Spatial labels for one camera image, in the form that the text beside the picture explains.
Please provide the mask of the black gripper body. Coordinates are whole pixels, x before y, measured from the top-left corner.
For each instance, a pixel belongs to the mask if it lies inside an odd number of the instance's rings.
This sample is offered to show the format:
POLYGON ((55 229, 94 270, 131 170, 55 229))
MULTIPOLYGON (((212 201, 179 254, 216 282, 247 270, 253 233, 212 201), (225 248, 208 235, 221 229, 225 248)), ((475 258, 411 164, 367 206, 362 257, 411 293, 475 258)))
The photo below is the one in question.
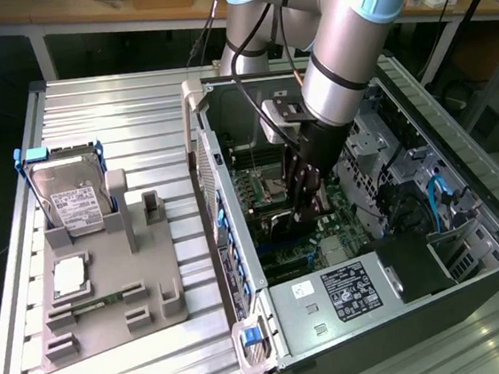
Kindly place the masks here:
POLYGON ((328 125, 322 121, 305 122, 298 134, 299 155, 321 176, 326 176, 337 163, 352 128, 352 122, 328 125))

